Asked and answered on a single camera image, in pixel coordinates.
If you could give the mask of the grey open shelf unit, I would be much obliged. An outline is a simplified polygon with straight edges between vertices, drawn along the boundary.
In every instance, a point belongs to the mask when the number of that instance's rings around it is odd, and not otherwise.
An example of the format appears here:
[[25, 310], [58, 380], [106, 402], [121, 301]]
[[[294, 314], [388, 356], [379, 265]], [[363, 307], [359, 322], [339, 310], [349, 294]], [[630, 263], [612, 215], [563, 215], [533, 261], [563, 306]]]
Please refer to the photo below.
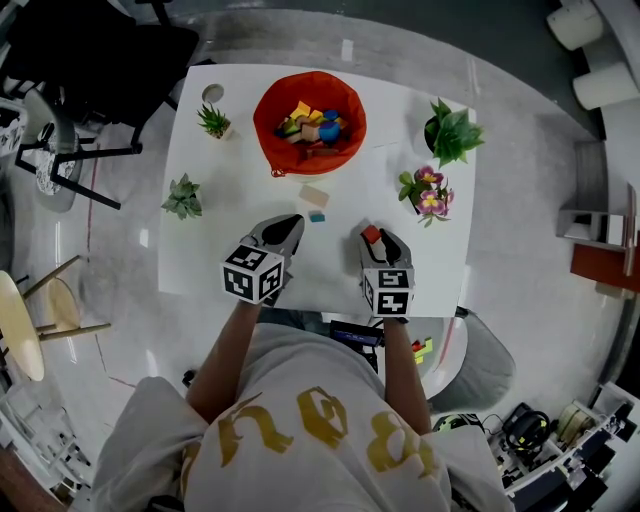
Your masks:
[[572, 243], [625, 252], [633, 266], [640, 247], [640, 200], [627, 184], [618, 205], [592, 207], [568, 205], [559, 210], [556, 236]]

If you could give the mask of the small spiky green plant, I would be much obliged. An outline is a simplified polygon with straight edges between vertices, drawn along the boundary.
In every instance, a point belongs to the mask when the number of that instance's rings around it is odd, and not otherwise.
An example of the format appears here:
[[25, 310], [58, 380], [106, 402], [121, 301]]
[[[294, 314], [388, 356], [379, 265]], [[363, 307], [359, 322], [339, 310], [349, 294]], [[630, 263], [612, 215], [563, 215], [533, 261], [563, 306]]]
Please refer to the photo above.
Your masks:
[[199, 118], [199, 126], [211, 137], [224, 140], [231, 135], [231, 121], [211, 103], [203, 103], [196, 114]]

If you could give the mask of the person's left forearm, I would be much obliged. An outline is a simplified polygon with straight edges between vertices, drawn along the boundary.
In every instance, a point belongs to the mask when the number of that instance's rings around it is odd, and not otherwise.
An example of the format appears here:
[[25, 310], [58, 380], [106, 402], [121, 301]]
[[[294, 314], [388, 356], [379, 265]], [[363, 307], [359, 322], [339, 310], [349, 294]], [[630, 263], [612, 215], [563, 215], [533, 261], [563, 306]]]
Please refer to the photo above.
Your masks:
[[239, 301], [186, 394], [189, 406], [208, 424], [236, 402], [244, 360], [261, 304]]

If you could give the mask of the white metal rack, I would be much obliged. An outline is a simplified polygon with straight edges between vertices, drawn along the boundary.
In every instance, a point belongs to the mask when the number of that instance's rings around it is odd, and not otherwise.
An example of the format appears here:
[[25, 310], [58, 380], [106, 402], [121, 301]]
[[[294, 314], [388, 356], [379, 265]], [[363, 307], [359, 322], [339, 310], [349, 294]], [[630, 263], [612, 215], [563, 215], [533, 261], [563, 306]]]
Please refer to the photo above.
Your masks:
[[0, 391], [0, 431], [19, 460], [48, 492], [61, 486], [71, 495], [91, 486], [93, 468], [63, 407], [42, 407], [24, 384]]

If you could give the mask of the white cylindrical pillar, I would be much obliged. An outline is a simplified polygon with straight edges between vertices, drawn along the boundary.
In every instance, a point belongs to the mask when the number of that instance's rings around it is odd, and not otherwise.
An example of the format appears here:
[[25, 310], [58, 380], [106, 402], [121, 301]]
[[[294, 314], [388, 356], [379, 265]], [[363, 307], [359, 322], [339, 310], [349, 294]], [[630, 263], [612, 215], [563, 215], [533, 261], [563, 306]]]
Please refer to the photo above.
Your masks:
[[605, 33], [602, 15], [592, 0], [571, 0], [547, 16], [547, 25], [567, 50], [588, 45]]
[[623, 62], [575, 78], [573, 90], [585, 110], [640, 98], [640, 89]]

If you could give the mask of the tape roll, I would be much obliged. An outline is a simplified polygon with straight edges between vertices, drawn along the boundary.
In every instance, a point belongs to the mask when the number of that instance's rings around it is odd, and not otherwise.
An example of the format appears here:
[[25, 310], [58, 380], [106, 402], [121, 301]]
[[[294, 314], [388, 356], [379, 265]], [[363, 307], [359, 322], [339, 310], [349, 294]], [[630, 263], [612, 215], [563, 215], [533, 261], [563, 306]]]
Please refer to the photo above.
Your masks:
[[573, 445], [586, 430], [595, 425], [595, 419], [575, 404], [565, 407], [558, 418], [556, 435], [558, 442], [567, 446]]

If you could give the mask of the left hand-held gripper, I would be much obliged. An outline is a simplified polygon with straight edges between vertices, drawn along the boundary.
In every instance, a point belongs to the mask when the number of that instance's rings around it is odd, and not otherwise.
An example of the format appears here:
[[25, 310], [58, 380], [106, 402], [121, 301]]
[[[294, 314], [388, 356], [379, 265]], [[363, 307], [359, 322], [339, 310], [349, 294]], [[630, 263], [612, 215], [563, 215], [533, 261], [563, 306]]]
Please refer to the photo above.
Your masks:
[[288, 270], [305, 229], [300, 214], [257, 224], [220, 262], [222, 289], [250, 303], [274, 307], [292, 276]]

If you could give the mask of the person's right forearm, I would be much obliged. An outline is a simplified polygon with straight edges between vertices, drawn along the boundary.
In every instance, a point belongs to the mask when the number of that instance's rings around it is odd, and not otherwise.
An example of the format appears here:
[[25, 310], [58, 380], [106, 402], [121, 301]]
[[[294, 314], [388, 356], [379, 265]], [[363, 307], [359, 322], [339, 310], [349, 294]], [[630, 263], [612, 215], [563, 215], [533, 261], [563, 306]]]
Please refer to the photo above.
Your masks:
[[385, 318], [385, 400], [416, 432], [432, 431], [429, 404], [404, 324]]

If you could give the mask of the wooden stool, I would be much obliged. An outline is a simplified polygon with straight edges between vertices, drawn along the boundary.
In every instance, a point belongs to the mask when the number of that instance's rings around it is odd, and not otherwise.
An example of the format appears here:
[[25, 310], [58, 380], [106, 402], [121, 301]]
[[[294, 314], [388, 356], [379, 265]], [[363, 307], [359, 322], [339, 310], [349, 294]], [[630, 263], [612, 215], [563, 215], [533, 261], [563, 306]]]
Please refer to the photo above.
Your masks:
[[81, 259], [80, 255], [72, 257], [22, 294], [22, 298], [27, 300], [41, 289], [45, 289], [46, 305], [52, 323], [36, 328], [36, 333], [39, 335], [41, 343], [96, 333], [111, 327], [110, 323], [81, 326], [80, 311], [76, 298], [71, 288], [60, 278], [60, 275], [65, 270]]

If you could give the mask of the round wooden table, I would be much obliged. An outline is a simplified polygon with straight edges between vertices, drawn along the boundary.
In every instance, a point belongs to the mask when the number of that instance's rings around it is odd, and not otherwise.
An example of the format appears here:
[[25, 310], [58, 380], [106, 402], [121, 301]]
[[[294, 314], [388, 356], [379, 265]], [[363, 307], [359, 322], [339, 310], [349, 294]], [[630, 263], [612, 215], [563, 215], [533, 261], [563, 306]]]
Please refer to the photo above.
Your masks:
[[39, 335], [17, 285], [5, 271], [0, 271], [0, 332], [18, 367], [33, 381], [42, 381]]

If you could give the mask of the cream bucket with orange liner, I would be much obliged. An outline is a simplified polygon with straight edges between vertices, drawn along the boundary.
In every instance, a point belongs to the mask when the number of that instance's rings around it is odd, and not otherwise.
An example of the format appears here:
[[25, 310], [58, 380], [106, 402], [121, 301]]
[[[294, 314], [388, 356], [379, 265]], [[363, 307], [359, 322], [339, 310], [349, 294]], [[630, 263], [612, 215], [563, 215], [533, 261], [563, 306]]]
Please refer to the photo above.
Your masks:
[[[340, 128], [337, 140], [289, 142], [285, 129], [300, 116], [315, 111], [337, 112]], [[316, 177], [332, 172], [351, 160], [364, 142], [367, 121], [357, 92], [334, 75], [310, 71], [276, 80], [259, 101], [253, 115], [256, 135], [274, 177], [298, 175]]]

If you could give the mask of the beige wooden block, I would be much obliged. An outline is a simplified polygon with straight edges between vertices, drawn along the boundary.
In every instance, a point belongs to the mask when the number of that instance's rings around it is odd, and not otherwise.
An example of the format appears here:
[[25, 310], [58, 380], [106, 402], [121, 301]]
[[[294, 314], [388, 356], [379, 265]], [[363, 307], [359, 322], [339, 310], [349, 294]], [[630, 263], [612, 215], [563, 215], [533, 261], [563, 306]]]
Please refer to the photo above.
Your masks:
[[329, 194], [309, 185], [303, 185], [299, 197], [319, 208], [325, 208], [329, 201]]

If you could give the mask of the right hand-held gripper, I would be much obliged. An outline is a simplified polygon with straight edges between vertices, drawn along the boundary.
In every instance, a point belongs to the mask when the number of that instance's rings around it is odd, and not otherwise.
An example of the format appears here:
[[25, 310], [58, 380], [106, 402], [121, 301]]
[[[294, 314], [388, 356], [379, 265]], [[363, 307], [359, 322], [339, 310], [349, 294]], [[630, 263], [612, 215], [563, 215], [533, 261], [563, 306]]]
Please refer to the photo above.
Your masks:
[[374, 316], [406, 317], [415, 295], [412, 253], [392, 231], [380, 233], [387, 263], [376, 256], [365, 231], [358, 235], [362, 295]]

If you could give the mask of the white storage bin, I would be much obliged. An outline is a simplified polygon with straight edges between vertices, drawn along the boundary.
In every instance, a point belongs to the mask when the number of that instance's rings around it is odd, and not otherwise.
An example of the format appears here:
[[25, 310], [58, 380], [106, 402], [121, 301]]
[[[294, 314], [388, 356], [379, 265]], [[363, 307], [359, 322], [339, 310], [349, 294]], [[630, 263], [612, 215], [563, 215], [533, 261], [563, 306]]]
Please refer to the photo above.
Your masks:
[[573, 445], [560, 444], [558, 418], [547, 441], [532, 451], [514, 451], [503, 423], [491, 433], [504, 493], [515, 512], [593, 512], [609, 490], [614, 464], [640, 434], [640, 403], [612, 382], [600, 384], [591, 400], [572, 401], [595, 419]]

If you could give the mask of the black headset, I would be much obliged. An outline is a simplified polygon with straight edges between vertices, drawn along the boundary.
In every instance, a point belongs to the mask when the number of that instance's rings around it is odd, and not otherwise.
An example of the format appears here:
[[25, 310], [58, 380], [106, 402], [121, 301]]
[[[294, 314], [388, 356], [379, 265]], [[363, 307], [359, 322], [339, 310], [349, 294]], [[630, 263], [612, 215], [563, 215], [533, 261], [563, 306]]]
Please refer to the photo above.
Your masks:
[[551, 434], [551, 421], [542, 411], [521, 402], [504, 421], [502, 431], [507, 446], [514, 451], [540, 448]]

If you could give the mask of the large green succulent plant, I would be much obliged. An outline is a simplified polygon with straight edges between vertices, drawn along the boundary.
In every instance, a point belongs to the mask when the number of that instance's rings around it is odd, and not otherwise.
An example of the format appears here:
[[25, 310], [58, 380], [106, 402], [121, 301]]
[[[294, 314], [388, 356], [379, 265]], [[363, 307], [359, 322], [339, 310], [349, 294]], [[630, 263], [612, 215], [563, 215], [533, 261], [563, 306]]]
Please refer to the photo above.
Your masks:
[[467, 153], [484, 143], [483, 128], [470, 121], [469, 110], [453, 111], [441, 98], [431, 103], [433, 115], [424, 125], [428, 149], [440, 168], [455, 162], [467, 162]]

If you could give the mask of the black mesh office chair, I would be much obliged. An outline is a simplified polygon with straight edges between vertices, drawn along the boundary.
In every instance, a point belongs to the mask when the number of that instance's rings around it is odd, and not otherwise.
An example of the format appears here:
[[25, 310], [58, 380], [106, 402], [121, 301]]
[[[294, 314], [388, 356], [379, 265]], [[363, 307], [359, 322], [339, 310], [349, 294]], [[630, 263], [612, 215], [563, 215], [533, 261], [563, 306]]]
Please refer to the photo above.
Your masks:
[[186, 76], [198, 34], [172, 25], [164, 4], [156, 24], [140, 24], [109, 0], [28, 0], [6, 34], [0, 97], [20, 97], [17, 85], [45, 86], [66, 116], [133, 128], [130, 153], [142, 150], [142, 129]]

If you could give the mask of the black screen device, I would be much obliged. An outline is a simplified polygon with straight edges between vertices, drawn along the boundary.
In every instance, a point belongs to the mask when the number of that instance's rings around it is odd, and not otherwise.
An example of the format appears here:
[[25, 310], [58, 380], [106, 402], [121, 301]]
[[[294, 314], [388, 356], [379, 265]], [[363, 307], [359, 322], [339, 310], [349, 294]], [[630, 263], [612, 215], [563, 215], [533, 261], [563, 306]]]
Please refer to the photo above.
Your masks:
[[382, 329], [332, 320], [330, 338], [344, 344], [361, 345], [375, 348], [384, 338]]

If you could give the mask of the red brown board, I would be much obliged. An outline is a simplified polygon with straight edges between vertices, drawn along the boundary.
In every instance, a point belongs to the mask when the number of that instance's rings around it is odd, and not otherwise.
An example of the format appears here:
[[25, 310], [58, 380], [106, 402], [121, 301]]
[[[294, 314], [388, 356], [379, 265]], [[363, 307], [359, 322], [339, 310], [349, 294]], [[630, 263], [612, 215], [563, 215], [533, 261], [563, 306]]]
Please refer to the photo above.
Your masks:
[[570, 271], [594, 282], [640, 294], [640, 247], [635, 249], [633, 266], [627, 260], [625, 252], [576, 244]]

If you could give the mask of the pile of coloured wooden blocks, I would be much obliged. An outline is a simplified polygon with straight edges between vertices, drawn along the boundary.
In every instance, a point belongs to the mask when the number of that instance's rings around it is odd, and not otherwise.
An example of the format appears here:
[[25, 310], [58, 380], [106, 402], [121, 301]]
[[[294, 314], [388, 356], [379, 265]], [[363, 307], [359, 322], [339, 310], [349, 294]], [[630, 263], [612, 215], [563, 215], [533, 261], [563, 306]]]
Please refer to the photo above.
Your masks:
[[273, 135], [300, 146], [306, 156], [334, 155], [351, 140], [348, 121], [338, 110], [319, 110], [298, 101], [296, 107], [274, 128]]

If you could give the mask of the grey chair with black legs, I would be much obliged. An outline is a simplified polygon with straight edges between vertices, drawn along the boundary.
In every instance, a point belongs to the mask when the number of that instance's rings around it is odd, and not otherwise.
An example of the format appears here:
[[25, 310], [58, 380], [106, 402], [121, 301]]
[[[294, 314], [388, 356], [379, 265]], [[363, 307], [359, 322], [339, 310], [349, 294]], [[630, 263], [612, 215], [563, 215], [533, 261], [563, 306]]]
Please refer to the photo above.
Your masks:
[[65, 213], [81, 195], [120, 209], [118, 202], [79, 183], [82, 162], [102, 157], [99, 151], [83, 149], [94, 139], [80, 137], [73, 121], [36, 89], [26, 93], [24, 107], [27, 121], [15, 164], [35, 176], [40, 204], [54, 213]]

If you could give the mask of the person's white printed T-shirt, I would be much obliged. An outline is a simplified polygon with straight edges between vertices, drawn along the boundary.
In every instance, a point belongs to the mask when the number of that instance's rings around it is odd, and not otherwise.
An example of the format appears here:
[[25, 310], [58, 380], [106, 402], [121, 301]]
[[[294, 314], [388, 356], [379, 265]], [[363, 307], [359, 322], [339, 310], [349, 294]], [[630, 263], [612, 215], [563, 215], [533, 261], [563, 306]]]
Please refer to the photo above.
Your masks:
[[139, 382], [99, 456], [93, 512], [513, 512], [484, 434], [419, 435], [363, 357], [275, 324], [254, 333], [232, 404], [204, 421]]

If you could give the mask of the pink flower plant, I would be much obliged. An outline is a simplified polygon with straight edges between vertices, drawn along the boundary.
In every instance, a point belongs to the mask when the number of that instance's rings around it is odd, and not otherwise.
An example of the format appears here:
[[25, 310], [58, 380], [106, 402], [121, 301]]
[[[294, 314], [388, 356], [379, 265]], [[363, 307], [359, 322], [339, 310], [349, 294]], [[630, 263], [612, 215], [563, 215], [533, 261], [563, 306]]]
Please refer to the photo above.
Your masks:
[[425, 228], [434, 221], [449, 221], [455, 193], [443, 173], [427, 165], [414, 173], [402, 172], [398, 181], [401, 185], [398, 200], [408, 200], [411, 203], [414, 212], [419, 216], [418, 222]]

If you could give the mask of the grey green succulent plant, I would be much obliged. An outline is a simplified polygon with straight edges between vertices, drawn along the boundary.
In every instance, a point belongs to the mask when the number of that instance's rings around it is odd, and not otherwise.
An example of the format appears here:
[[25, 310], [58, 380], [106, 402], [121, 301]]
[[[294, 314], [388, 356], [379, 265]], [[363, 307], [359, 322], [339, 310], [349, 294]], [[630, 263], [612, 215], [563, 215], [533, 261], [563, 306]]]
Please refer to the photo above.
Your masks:
[[197, 196], [199, 189], [200, 185], [193, 183], [185, 173], [178, 181], [171, 181], [169, 196], [161, 208], [165, 212], [175, 214], [180, 220], [201, 217], [202, 205]]

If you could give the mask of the white curved counter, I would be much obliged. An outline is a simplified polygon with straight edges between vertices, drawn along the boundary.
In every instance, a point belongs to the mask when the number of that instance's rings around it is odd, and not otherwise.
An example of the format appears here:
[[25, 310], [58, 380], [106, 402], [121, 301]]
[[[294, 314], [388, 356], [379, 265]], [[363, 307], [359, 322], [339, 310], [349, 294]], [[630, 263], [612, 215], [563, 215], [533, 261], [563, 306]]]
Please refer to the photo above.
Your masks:
[[601, 108], [607, 154], [629, 164], [640, 158], [640, 0], [592, 0], [606, 34], [587, 51], [591, 71], [624, 66], [628, 95]]

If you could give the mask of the grey padded chair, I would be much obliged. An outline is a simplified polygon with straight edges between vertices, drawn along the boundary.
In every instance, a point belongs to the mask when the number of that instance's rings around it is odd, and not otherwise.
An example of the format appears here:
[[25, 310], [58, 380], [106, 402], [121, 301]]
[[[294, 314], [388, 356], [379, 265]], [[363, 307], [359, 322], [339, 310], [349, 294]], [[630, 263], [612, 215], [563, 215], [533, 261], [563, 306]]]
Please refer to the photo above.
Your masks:
[[513, 357], [470, 309], [457, 307], [431, 365], [418, 366], [432, 412], [481, 413], [509, 392], [516, 373]]

